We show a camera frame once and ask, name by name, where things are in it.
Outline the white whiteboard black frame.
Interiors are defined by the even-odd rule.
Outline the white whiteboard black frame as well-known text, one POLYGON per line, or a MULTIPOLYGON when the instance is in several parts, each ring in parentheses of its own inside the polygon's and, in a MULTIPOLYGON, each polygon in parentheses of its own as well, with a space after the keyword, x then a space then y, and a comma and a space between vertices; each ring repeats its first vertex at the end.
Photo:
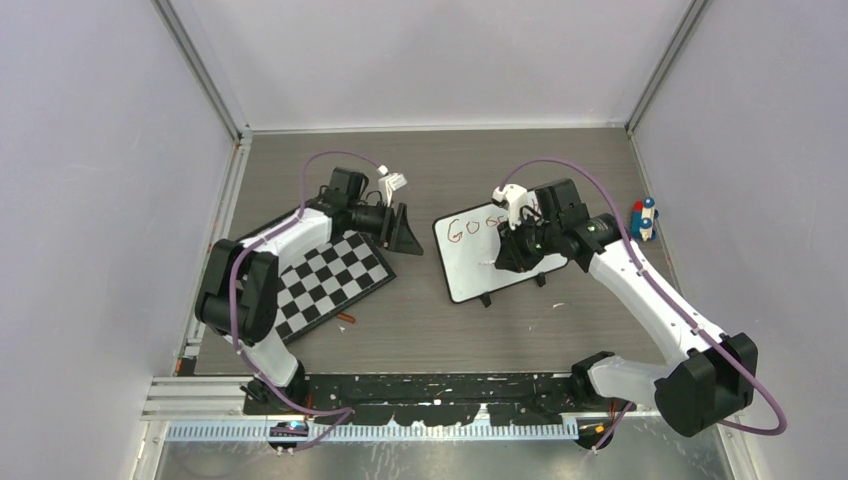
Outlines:
POLYGON ((488 307, 492 293, 525 281, 542 287, 547 274, 567 265, 565 259, 553 256, 526 273, 479 265, 495 260, 500 247, 497 227, 505 220, 505 212, 492 204, 480 204, 434 220, 436 250, 452 303, 480 300, 488 307))

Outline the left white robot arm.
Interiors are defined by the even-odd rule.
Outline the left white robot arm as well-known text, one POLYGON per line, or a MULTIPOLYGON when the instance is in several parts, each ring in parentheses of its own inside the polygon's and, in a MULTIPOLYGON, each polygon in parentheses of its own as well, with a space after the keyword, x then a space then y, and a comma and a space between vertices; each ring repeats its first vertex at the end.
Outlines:
POLYGON ((211 247, 195 316, 257 368, 246 392, 284 414, 298 412, 308 395, 305 368, 288 343, 393 280, 384 252, 423 253, 406 204, 392 203, 405 176, 378 171, 374 204, 366 174, 335 168, 302 207, 211 247))

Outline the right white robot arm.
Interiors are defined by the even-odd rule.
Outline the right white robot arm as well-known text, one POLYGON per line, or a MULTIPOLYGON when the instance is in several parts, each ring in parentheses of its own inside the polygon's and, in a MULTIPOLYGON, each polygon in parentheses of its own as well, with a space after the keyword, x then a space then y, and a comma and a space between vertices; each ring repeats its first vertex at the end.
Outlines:
POLYGON ((573 364, 569 388, 577 406, 591 411, 608 399, 632 401, 692 437, 753 402, 753 340, 708 321, 689 325, 691 306, 655 274, 612 214, 590 215, 572 180, 532 191, 507 184, 493 191, 492 202, 507 213, 497 228, 496 269, 527 273, 552 257, 577 264, 615 295, 663 355, 663 363, 646 364, 602 351, 573 364))

